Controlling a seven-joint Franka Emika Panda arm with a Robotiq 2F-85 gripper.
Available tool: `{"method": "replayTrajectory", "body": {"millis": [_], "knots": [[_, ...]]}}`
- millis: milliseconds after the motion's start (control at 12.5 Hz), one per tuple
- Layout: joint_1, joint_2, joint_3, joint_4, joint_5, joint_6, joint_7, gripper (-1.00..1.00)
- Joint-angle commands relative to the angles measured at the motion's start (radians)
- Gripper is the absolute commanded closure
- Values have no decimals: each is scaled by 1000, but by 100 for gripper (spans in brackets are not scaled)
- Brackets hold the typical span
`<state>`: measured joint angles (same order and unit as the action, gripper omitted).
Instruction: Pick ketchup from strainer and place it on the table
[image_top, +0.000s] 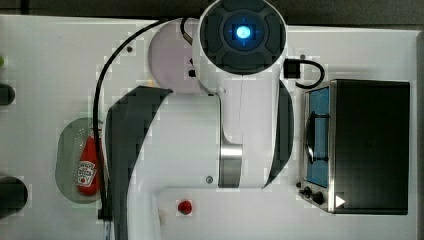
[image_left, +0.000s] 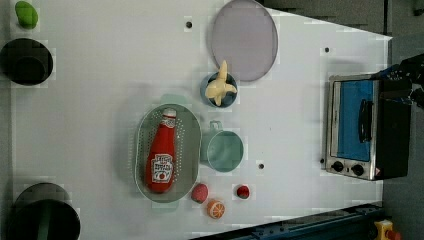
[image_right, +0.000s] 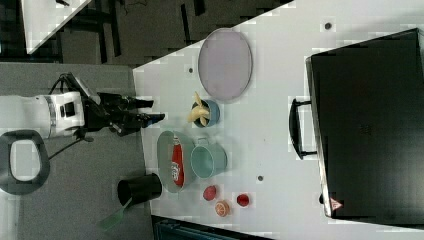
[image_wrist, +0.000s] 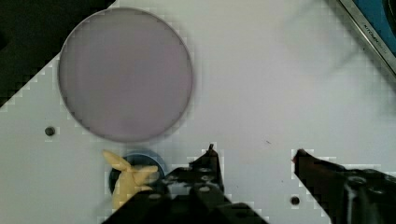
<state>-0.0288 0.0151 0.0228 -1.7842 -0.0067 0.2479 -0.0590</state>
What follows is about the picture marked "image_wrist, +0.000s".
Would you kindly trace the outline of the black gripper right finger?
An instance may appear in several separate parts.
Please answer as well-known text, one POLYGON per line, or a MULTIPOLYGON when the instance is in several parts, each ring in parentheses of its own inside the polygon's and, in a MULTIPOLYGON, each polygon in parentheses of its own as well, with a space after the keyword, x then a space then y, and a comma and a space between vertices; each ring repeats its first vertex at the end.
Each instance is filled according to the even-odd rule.
POLYGON ((396 224, 396 182, 375 169, 347 169, 299 149, 294 173, 332 224, 396 224))

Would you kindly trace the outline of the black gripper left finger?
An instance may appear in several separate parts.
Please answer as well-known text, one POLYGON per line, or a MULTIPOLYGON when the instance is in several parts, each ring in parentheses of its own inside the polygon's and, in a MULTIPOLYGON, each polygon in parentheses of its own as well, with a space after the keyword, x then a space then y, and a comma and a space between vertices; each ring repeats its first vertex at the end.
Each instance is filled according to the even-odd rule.
MULTIPOLYGON (((111 194, 119 174, 111 167, 111 194)), ((161 183, 164 191, 138 192, 102 224, 268 224, 247 204, 225 196, 213 145, 188 166, 167 171, 161 183)))

